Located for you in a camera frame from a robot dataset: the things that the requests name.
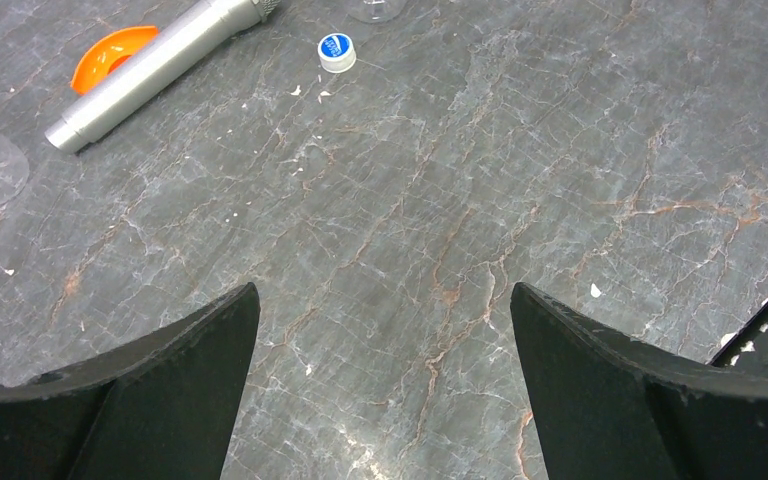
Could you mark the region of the blue-white Pocari bottle cap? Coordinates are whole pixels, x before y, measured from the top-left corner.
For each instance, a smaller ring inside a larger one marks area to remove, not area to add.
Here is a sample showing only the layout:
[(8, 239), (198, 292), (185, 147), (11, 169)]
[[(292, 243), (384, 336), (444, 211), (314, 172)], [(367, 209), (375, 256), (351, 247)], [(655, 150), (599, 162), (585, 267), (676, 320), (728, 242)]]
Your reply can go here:
[(340, 74), (351, 69), (357, 60), (354, 43), (344, 33), (331, 33), (317, 46), (321, 67), (328, 73)]

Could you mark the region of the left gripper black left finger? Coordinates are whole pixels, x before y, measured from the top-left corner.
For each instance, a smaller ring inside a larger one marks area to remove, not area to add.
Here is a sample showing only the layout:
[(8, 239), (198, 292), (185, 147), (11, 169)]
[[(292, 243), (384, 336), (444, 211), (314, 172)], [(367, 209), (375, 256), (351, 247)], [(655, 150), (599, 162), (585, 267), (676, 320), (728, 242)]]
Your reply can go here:
[(0, 385), (0, 479), (216, 479), (259, 325), (245, 284), (106, 353)]

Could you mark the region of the blue labelled Pocari bottle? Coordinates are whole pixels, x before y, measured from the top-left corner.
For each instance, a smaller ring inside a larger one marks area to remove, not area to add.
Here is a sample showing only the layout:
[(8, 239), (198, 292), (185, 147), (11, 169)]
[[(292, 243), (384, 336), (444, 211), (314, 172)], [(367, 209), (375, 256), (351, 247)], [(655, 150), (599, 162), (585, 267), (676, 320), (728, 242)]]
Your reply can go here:
[(376, 24), (398, 16), (406, 0), (347, 0), (344, 5), (350, 17), (363, 23)]

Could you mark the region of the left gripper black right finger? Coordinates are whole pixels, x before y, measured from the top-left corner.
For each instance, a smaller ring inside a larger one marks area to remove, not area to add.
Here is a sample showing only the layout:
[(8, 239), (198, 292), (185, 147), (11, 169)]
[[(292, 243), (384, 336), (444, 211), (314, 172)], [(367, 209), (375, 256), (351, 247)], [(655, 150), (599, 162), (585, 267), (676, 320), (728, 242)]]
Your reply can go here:
[(526, 283), (510, 311), (553, 479), (768, 479), (768, 373), (632, 338)]

